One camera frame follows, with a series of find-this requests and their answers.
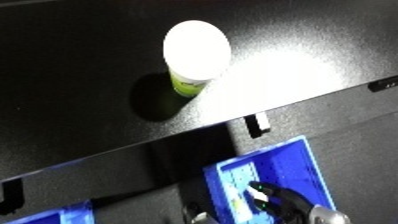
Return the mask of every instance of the small white object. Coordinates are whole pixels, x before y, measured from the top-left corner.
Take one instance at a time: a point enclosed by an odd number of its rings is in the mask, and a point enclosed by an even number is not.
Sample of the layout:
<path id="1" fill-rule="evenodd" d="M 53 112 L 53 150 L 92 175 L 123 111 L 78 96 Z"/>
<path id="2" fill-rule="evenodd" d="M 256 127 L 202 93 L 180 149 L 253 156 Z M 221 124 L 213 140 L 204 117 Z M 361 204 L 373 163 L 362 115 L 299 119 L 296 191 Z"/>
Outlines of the small white object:
<path id="1" fill-rule="evenodd" d="M 271 129 L 271 124 L 269 123 L 267 112 L 263 111 L 255 114 L 255 116 L 261 132 L 269 131 Z"/>
<path id="2" fill-rule="evenodd" d="M 258 199 L 261 201 L 265 201 L 265 202 L 269 202 L 269 197 L 261 192 L 258 192 L 256 189 L 252 188 L 252 187 L 248 187 L 247 191 L 249 192 L 249 194 L 254 198 L 254 199 Z"/>
<path id="3" fill-rule="evenodd" d="M 171 73 L 184 82 L 207 82 L 229 65 L 231 47 L 217 27 L 190 20 L 177 24 L 166 35 L 163 56 Z"/>

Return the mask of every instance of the green label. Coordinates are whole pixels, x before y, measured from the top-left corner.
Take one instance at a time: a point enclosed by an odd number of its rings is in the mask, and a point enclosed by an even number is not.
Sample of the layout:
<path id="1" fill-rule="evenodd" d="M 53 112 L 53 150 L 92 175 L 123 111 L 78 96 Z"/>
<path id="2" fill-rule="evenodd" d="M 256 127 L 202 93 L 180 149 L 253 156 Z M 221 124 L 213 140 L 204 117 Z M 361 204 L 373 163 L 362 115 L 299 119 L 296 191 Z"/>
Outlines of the green label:
<path id="1" fill-rule="evenodd" d="M 171 75 L 171 82 L 177 93 L 185 97 L 194 97 L 198 95 L 206 85 L 206 83 L 192 84 L 181 82 L 173 75 Z"/>

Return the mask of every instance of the black surface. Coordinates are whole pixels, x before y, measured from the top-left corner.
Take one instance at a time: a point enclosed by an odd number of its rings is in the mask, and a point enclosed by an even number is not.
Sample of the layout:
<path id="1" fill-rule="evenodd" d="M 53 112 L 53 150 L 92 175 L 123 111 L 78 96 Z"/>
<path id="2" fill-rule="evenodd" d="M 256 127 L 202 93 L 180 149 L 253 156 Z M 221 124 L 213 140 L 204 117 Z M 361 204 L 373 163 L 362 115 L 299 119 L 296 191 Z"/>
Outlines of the black surface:
<path id="1" fill-rule="evenodd" d="M 0 8 L 0 179 L 396 75 L 396 6 L 71 0 Z M 231 68 L 185 106 L 169 102 L 174 96 L 140 99 L 140 80 L 166 72 L 163 37 L 188 19 L 226 33 Z M 159 103 L 149 110 L 166 114 L 147 117 L 136 102 Z"/>
<path id="2" fill-rule="evenodd" d="M 156 195 L 160 188 L 200 176 L 206 165 L 235 156 L 227 127 L 216 125 L 45 170 L 22 179 L 25 204 L 13 214 L 2 215 L 0 209 L 0 223 L 86 199 L 92 199 L 96 209 L 113 210 L 134 196 L 152 195 L 153 191 Z M 198 181 L 196 186 L 178 185 L 184 201 L 197 200 L 197 190 L 206 192 Z M 9 199 L 18 198 L 9 195 Z M 208 197 L 203 200 L 209 203 Z"/>
<path id="3" fill-rule="evenodd" d="M 244 123 L 229 126 L 233 142 L 213 126 L 30 175 L 24 207 L 0 222 L 94 198 L 97 223 L 182 223 L 184 203 L 213 212 L 200 167 L 305 134 L 337 207 L 354 223 L 394 224 L 397 96 L 361 86 L 271 110 L 272 131 L 254 141 L 236 138 Z"/>
<path id="4" fill-rule="evenodd" d="M 267 111 L 271 132 L 253 139 L 243 118 L 228 122 L 235 148 L 244 154 L 298 135 L 319 136 L 398 111 L 398 88 L 372 93 L 367 86 Z"/>

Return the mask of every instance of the blue container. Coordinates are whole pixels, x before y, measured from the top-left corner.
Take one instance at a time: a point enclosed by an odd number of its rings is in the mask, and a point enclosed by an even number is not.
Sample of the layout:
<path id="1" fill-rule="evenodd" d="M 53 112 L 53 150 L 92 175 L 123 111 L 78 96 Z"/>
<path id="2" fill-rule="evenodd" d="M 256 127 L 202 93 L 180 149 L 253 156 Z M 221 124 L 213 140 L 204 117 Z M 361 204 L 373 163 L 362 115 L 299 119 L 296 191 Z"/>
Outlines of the blue container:
<path id="1" fill-rule="evenodd" d="M 49 210 L 6 224 L 94 224 L 94 215 L 89 201 Z"/>
<path id="2" fill-rule="evenodd" d="M 312 203 L 335 209 L 315 158 L 304 136 L 260 149 L 204 169 L 207 185 L 222 224 L 249 223 L 273 224 L 266 212 L 253 207 L 247 192 L 250 181 L 273 183 L 290 188 L 306 196 Z M 238 222 L 239 213 L 228 189 L 235 188 L 241 201 L 246 203 L 252 218 Z"/>

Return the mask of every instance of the black table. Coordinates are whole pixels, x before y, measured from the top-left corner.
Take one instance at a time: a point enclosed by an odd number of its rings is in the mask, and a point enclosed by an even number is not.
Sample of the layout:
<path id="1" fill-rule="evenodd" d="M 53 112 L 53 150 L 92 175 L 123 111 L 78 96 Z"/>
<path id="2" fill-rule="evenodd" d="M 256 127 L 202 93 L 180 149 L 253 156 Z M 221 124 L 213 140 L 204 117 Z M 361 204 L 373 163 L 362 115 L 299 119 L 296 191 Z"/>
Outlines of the black table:
<path id="1" fill-rule="evenodd" d="M 396 74 L 393 0 L 54 1 L 0 8 L 0 179 Z M 176 23 L 223 30 L 230 69 L 171 89 Z"/>

